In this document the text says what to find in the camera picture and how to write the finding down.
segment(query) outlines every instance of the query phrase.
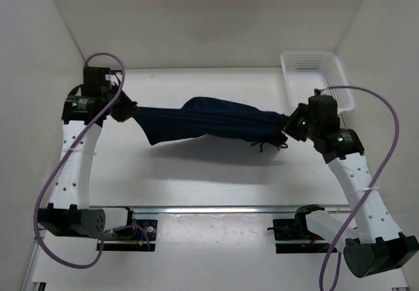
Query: white table surface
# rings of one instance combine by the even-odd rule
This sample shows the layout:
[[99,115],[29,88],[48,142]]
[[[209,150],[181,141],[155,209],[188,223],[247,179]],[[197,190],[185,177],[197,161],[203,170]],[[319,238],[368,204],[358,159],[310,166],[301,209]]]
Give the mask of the white table surface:
[[[70,269],[39,254],[33,282],[48,291],[296,291],[319,290],[324,254],[276,254],[270,214],[161,214],[155,252],[104,252],[91,269]],[[70,262],[89,263],[96,240],[59,238],[46,244]],[[334,254],[325,275],[329,289],[336,268]],[[336,291],[391,291],[405,287],[403,272],[364,279],[344,261]]]
[[[281,68],[134,69],[125,93],[139,106],[181,106],[211,96],[290,114]],[[347,204],[311,142],[276,151],[203,138],[151,147],[130,119],[104,122],[90,179],[92,206]]]

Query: dark blue cloth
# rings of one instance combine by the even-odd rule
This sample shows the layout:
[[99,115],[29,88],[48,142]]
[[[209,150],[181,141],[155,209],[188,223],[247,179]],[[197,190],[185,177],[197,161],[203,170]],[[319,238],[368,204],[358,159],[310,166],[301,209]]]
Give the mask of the dark blue cloth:
[[151,145],[205,134],[284,146],[288,116],[225,100],[195,97],[181,109],[139,107],[133,118]]

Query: purple cable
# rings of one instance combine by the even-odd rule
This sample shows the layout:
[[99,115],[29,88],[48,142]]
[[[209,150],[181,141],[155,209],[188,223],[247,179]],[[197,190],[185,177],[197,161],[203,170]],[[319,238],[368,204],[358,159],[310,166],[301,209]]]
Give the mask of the purple cable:
[[73,149],[76,147],[76,145],[79,143],[79,141],[83,138],[83,136],[87,133],[87,131],[90,129],[90,127],[93,126],[94,123],[96,123],[98,121],[98,119],[100,119],[100,117],[116,102],[116,100],[118,100],[118,97],[120,95],[120,93],[122,92],[122,87],[124,86],[124,82],[125,82],[125,65],[124,63],[122,63],[122,61],[116,57],[114,54],[108,53],[108,52],[101,52],[101,53],[95,53],[93,55],[91,55],[89,58],[87,58],[86,60],[86,65],[87,63],[89,63],[89,61],[97,56],[101,56],[101,55],[105,55],[105,56],[110,56],[113,59],[115,59],[118,64],[121,67],[121,71],[122,71],[122,80],[120,82],[119,88],[117,90],[117,93],[115,94],[115,97],[113,97],[113,99],[111,101],[109,101],[109,103],[91,120],[90,123],[87,124],[87,126],[80,132],[80,134],[75,138],[74,142],[71,144],[70,148],[67,150],[67,152],[64,154],[64,156],[62,157],[62,159],[60,160],[60,162],[57,164],[57,167],[52,171],[51,176],[48,178],[48,180],[45,182],[45,185],[43,186],[37,202],[35,203],[35,209],[33,211],[33,230],[35,232],[35,237],[38,241],[39,246],[43,249],[43,251],[45,252],[45,254],[47,254],[48,256],[50,256],[53,260],[55,260],[56,262],[71,267],[71,268],[77,268],[77,269],[86,269],[86,268],[90,268],[92,266],[94,266],[100,259],[100,256],[102,255],[103,252],[103,246],[105,244],[105,241],[103,239],[103,235],[106,232],[110,232],[110,231],[119,231],[122,229],[128,229],[129,227],[133,227],[133,228],[137,228],[140,231],[143,232],[145,239],[147,241],[147,245],[149,247],[150,250],[150,241],[149,238],[147,237],[146,232],[144,231],[144,229],[136,224],[132,224],[132,225],[125,225],[123,227],[118,227],[115,228],[113,230],[107,230],[104,231],[101,235],[101,242],[100,242],[100,247],[99,247],[99,252],[98,255],[96,256],[96,258],[94,259],[94,261],[92,261],[91,263],[88,263],[86,265],[79,265],[76,263],[70,263],[67,262],[61,258],[59,258],[57,255],[55,255],[44,243],[44,240],[39,232],[39,226],[38,226],[38,210],[39,207],[41,206],[41,201],[48,189],[48,187],[50,186],[51,182],[53,181],[53,179],[55,178],[55,176],[57,175],[57,173],[60,171],[61,167],[63,167],[64,163],[68,160],[70,154],[73,152]]
[[[331,254],[332,254],[332,251],[335,248],[337,242],[339,241],[339,238],[342,236],[345,229],[349,226],[349,223],[353,220],[355,215],[358,213],[359,209],[361,209],[362,205],[367,200],[369,194],[373,191],[372,187],[376,183],[378,177],[380,176],[380,174],[383,171],[384,167],[386,166],[387,162],[390,160],[390,158],[393,155],[394,149],[397,145],[397,141],[399,140],[399,130],[400,130],[399,118],[398,118],[393,106],[387,101],[387,99],[383,98],[381,95],[375,93],[374,91],[371,91],[369,89],[362,88],[362,87],[356,87],[356,86],[333,86],[333,87],[327,87],[326,89],[339,89],[339,88],[348,88],[348,89],[356,89],[356,90],[364,91],[364,92],[367,92],[369,94],[372,94],[376,98],[383,101],[383,103],[389,108],[389,110],[391,111],[391,113],[393,115],[395,130],[394,130],[393,143],[392,143],[392,146],[390,147],[390,150],[388,151],[388,153],[387,153],[386,157],[384,158],[384,160],[382,161],[381,165],[378,167],[377,172],[374,174],[373,178],[371,179],[371,182],[368,185],[367,190],[365,191],[364,195],[359,200],[359,202],[356,204],[355,208],[352,210],[351,214],[348,216],[348,219],[346,219],[345,222],[342,224],[342,227],[339,229],[338,233],[336,234],[336,237],[333,239],[332,243],[329,246],[329,249],[327,250],[326,256],[325,256],[325,258],[323,260],[323,263],[321,265],[321,271],[320,271],[320,276],[319,276],[319,287],[320,287],[321,291],[324,291],[323,282],[324,282],[324,277],[325,277],[325,272],[326,272],[326,266],[327,266],[327,263],[330,259]],[[333,284],[332,284],[332,287],[331,287],[330,291],[333,291],[336,288],[336,285],[338,283],[339,270],[340,270],[339,267],[340,267],[341,257],[342,257],[342,254],[339,253],[338,254],[338,263],[337,263],[337,270],[336,270],[336,274],[335,274],[335,279],[333,280]]]

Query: purple wire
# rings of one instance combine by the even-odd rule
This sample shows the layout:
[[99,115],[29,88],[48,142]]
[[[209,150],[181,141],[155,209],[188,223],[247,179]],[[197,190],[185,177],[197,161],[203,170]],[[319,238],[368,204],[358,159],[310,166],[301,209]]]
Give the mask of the purple wire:
[[[380,174],[383,171],[384,167],[386,166],[387,162],[390,160],[390,158],[393,155],[394,149],[397,145],[397,141],[399,140],[399,131],[400,131],[399,118],[398,118],[393,106],[387,101],[387,99],[383,98],[381,95],[379,95],[378,93],[376,93],[374,91],[371,91],[369,89],[362,88],[362,87],[357,87],[357,86],[327,87],[327,89],[339,89],[339,88],[356,89],[356,90],[364,91],[364,92],[372,94],[376,98],[380,99],[389,108],[389,110],[391,111],[391,113],[393,115],[395,130],[394,130],[393,143],[392,143],[392,146],[390,147],[390,150],[388,151],[388,153],[387,153],[386,157],[384,158],[384,160],[382,161],[381,165],[378,167],[377,172],[374,174],[373,178],[371,179],[371,182],[368,185],[367,190],[365,191],[364,195],[359,200],[359,202],[356,204],[355,208],[352,210],[351,214],[348,216],[348,219],[346,219],[345,222],[342,224],[342,227],[339,229],[338,233],[336,234],[336,237],[333,239],[332,243],[329,246],[329,249],[327,250],[327,253],[326,253],[325,258],[323,260],[323,263],[321,265],[321,271],[320,271],[320,275],[319,275],[319,287],[320,287],[321,291],[324,291],[323,282],[324,282],[327,263],[329,262],[332,251],[335,248],[335,246],[337,245],[337,242],[339,241],[339,238],[342,236],[345,229],[349,226],[349,223],[353,220],[355,215],[358,213],[359,209],[361,209],[362,205],[367,200],[369,194],[373,191],[372,187],[376,183],[378,177],[380,176]],[[330,291],[333,291],[336,288],[336,285],[338,283],[339,267],[340,267],[341,257],[342,257],[342,255],[341,255],[341,253],[339,253],[338,263],[337,263],[337,271],[336,271],[335,279],[333,280],[333,284],[332,284],[332,287],[331,287]]]
[[[35,203],[35,209],[33,211],[33,230],[35,232],[35,237],[38,241],[39,246],[43,249],[43,251],[45,252],[46,255],[50,256],[53,260],[55,260],[56,262],[65,265],[67,267],[71,267],[71,268],[77,268],[77,269],[86,269],[86,268],[90,268],[92,266],[94,266],[100,259],[100,256],[102,255],[103,252],[103,246],[105,244],[105,241],[103,239],[103,235],[106,232],[110,232],[111,230],[107,230],[104,231],[101,235],[101,242],[100,242],[100,247],[99,247],[99,252],[98,255],[96,256],[96,258],[94,259],[94,261],[92,261],[91,263],[88,263],[86,265],[79,265],[77,263],[70,263],[67,262],[61,258],[59,258],[57,255],[55,255],[53,253],[53,251],[51,251],[45,244],[41,233],[39,231],[39,226],[38,226],[38,210],[39,207],[41,206],[41,201],[43,199],[43,197],[45,196],[46,191],[48,190],[51,182],[53,181],[53,179],[55,178],[55,176],[57,175],[57,173],[60,171],[61,167],[63,167],[64,163],[68,160],[70,154],[73,152],[73,149],[76,147],[76,145],[79,143],[79,141],[84,137],[84,135],[87,133],[87,131],[90,129],[90,127],[93,126],[94,123],[96,123],[98,121],[98,119],[100,119],[100,117],[116,102],[116,100],[118,100],[118,97],[120,95],[120,93],[122,92],[122,87],[124,86],[124,82],[125,82],[125,65],[124,63],[122,63],[122,61],[116,57],[114,54],[108,53],[108,52],[101,52],[101,53],[95,53],[93,55],[91,55],[89,58],[87,58],[86,60],[86,65],[89,63],[89,61],[91,61],[92,58],[97,57],[97,56],[101,56],[101,55],[105,55],[105,56],[110,56],[113,59],[115,59],[118,64],[121,67],[121,71],[122,71],[122,77],[121,77],[121,82],[120,85],[118,87],[117,93],[115,94],[115,96],[112,98],[111,101],[109,101],[109,103],[91,120],[90,123],[87,124],[87,126],[80,132],[80,134],[75,138],[74,142],[71,144],[70,148],[67,150],[67,152],[64,154],[64,156],[62,157],[62,159],[60,160],[60,162],[57,164],[57,167],[52,171],[51,176],[48,178],[48,180],[45,182],[45,185],[43,186],[37,202]],[[124,227],[118,227],[115,228],[115,231],[118,230],[122,230],[122,229],[128,229],[129,227],[136,227],[138,229],[140,229],[140,231],[143,232],[146,240],[147,240],[147,245],[150,249],[150,241],[147,237],[146,232],[144,231],[144,229],[136,224],[132,224],[132,225],[125,225]]]

